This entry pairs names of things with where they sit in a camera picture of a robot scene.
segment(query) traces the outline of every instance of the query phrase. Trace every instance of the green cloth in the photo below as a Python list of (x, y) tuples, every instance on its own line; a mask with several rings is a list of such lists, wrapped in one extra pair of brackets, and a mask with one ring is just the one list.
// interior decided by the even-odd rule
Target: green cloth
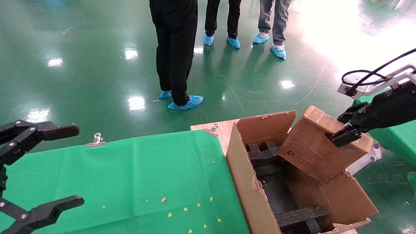
[[(85, 199), (36, 234), (249, 234), (219, 141), (202, 130), (27, 154), (7, 175), (4, 198), (25, 209)], [(0, 230), (11, 223), (0, 214)]]
[[(371, 102), (372, 96), (363, 96), (355, 103)], [(416, 121), (399, 126), (374, 129), (369, 134), (381, 145), (416, 167)]]
[(414, 199), (416, 200), (416, 172), (409, 172), (409, 174), (407, 174), (407, 180), (409, 181), (410, 185), (413, 188), (413, 191), (415, 192)]

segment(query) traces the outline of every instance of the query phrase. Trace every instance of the robotic arm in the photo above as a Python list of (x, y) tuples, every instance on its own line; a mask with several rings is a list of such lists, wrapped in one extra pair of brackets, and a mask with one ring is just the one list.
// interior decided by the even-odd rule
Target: robotic arm
[(20, 159), (26, 152), (41, 141), (52, 141), (77, 136), (76, 124), (55, 126), (52, 122), (33, 124), (23, 120), (0, 126), (0, 212), (16, 221), (1, 234), (29, 234), (56, 223), (59, 215), (68, 209), (79, 207), (84, 200), (79, 196), (67, 197), (54, 202), (42, 204), (29, 212), (2, 198), (6, 190), (6, 167)]
[(328, 139), (336, 146), (347, 145), (361, 138), (361, 133), (373, 129), (397, 126), (416, 120), (416, 67), (407, 65), (379, 79), (379, 81), (383, 80), (385, 82), (359, 86), (352, 92), (351, 85), (343, 83), (340, 86), (338, 92), (355, 99), (363, 95), (372, 95), (387, 87), (390, 89), (376, 95), (371, 103), (364, 102), (351, 106), (338, 117), (340, 122), (345, 124), (349, 122), (349, 124), (335, 134), (327, 133)]

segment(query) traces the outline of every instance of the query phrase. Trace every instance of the jeans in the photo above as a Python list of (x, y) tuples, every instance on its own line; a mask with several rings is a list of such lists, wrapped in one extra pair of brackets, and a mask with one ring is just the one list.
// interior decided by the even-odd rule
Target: jeans
[[(238, 35), (238, 20), (240, 18), (241, 0), (228, 0), (230, 8), (228, 10), (227, 32), (228, 36), (236, 39)], [(212, 37), (217, 30), (217, 14), (220, 0), (208, 0), (207, 13), (205, 19), (205, 34)]]
[(173, 102), (188, 103), (188, 80), (198, 23), (197, 0), (150, 0), (158, 47), (156, 69), (160, 88), (172, 90)]
[(287, 21), (289, 20), (289, 6), (292, 0), (260, 0), (259, 32), (269, 33), (270, 15), (272, 14), (273, 2), (275, 3), (275, 21), (273, 22), (273, 43), (283, 45)]

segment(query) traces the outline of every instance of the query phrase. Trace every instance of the open cardboard box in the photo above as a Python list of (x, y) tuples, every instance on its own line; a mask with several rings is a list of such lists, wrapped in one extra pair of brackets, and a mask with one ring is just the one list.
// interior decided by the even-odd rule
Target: open cardboard box
[(369, 223), (378, 210), (345, 169), (370, 151), (373, 140), (363, 135), (337, 148), (325, 133), (335, 133), (344, 124), (314, 106), (288, 133), (295, 116), (288, 111), (243, 118), (231, 131), (226, 158), (251, 233), (281, 233), (245, 148), (265, 141), (282, 146), (280, 156), (291, 164), (285, 182), (298, 208), (323, 205), (329, 212), (320, 223), (322, 232), (342, 233)]

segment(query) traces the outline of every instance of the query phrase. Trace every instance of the glossy floor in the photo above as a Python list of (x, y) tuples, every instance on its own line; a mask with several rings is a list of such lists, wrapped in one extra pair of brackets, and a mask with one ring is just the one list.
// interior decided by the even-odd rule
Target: glossy floor
[[(205, 100), (177, 112), (166, 108), (170, 100), (155, 101), (157, 42), (147, 0), (0, 1), (0, 123), (75, 122), (81, 128), (80, 136), (44, 142), (39, 151), (85, 144), (96, 132), (113, 141), (270, 112), (295, 109), (300, 115), (309, 105), (337, 116), (351, 104), (336, 92), (344, 72), (374, 69), (416, 47), (416, 3), (386, 2), (294, 1), (287, 60), (281, 61), (270, 54), (270, 41), (251, 44), (258, 0), (242, 2), (240, 50), (225, 41), (226, 1), (220, 4), (214, 44), (204, 47), (206, 0), (200, 0), (188, 92)], [(416, 57), (384, 74), (411, 61)], [(360, 233), (415, 233), (416, 221), (405, 217), (415, 217), (416, 202), (401, 174), (411, 169), (390, 162), (358, 175), (369, 183), (363, 187), (381, 211)], [(379, 180), (384, 173), (400, 181)]]

